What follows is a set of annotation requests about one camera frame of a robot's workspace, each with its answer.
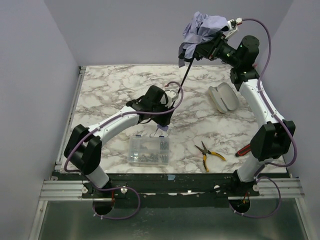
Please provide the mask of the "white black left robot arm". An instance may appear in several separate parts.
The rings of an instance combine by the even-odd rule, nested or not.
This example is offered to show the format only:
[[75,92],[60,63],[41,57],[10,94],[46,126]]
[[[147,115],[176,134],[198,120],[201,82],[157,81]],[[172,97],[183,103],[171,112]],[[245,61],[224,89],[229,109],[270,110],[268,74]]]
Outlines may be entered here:
[[73,128],[64,150],[64,157],[96,187],[103,188],[110,181],[100,162],[102,147],[122,131],[143,121],[154,121],[161,127],[170,124],[173,103],[178,93],[155,85],[137,99],[130,100],[116,114],[99,123]]

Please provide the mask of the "lilac umbrella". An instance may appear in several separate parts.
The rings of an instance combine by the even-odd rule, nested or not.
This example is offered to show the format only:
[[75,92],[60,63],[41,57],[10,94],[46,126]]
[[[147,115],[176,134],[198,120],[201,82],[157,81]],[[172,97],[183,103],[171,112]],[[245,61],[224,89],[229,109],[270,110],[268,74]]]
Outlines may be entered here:
[[218,32],[228,31],[228,20],[225,17],[197,11],[183,30],[183,42],[178,49],[178,67],[184,67],[186,62],[192,65],[193,60],[196,60],[194,51],[198,44],[208,42]]

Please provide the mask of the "beige umbrella case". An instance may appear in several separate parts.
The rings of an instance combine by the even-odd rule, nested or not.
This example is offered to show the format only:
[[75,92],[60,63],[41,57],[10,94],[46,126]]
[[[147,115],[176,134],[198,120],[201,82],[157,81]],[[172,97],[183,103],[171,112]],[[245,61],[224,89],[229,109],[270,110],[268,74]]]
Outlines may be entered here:
[[208,93],[220,113],[234,111],[239,107],[239,99],[232,87],[223,82],[218,86],[209,86]]

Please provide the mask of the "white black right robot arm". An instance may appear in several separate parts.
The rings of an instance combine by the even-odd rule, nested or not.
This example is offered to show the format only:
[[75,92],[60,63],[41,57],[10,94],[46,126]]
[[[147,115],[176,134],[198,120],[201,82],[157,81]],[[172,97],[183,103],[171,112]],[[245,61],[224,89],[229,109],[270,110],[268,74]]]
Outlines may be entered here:
[[253,182],[266,165],[286,154],[296,129],[293,121],[287,121],[279,114],[263,89],[254,67],[259,46],[256,37],[247,35],[237,48],[233,48],[226,36],[218,33],[212,40],[197,45],[194,52],[197,60],[220,59],[232,67],[230,80],[247,101],[258,124],[259,129],[250,141],[251,155],[236,170],[236,177],[242,183]]

